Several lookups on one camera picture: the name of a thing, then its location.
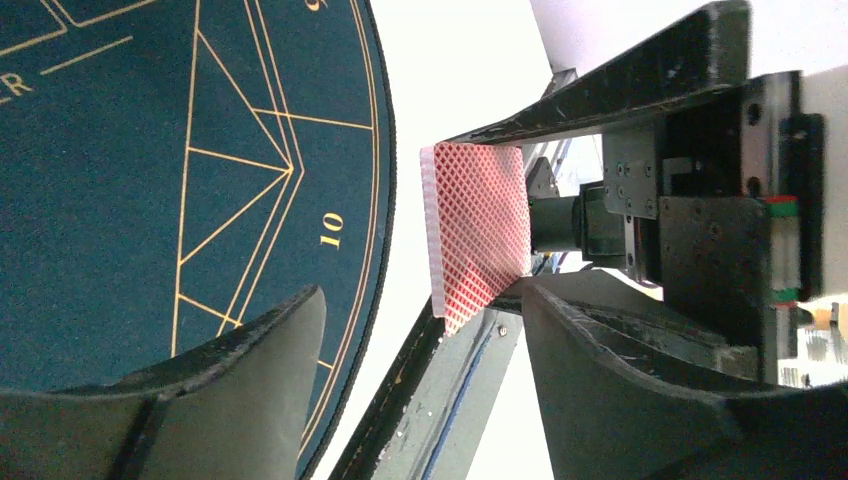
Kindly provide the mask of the red playing card deck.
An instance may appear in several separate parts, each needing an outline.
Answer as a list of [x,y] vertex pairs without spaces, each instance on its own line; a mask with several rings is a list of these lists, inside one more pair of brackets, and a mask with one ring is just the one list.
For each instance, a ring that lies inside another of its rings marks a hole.
[[440,142],[420,151],[432,314],[455,335],[531,269],[523,155]]

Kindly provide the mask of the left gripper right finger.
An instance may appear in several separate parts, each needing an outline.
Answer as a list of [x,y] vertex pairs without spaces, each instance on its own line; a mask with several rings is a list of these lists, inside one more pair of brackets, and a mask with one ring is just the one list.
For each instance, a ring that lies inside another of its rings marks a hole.
[[552,292],[522,295],[558,479],[843,479],[847,387],[796,389],[667,355]]

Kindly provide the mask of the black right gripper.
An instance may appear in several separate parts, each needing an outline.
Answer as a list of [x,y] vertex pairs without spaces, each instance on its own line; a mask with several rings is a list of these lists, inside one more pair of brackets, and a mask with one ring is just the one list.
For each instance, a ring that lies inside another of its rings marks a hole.
[[603,270],[525,277],[658,351],[757,381],[756,348],[786,348],[821,284],[822,120],[801,74],[748,78],[752,7],[714,1],[514,115],[455,136],[521,145],[600,134],[602,177],[532,195],[531,248],[656,284],[668,306]]

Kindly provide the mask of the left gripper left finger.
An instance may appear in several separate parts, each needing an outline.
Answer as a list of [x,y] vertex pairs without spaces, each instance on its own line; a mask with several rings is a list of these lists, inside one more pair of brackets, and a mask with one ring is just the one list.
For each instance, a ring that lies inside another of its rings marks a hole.
[[310,285],[111,385],[1,394],[5,479],[291,479],[326,320]]

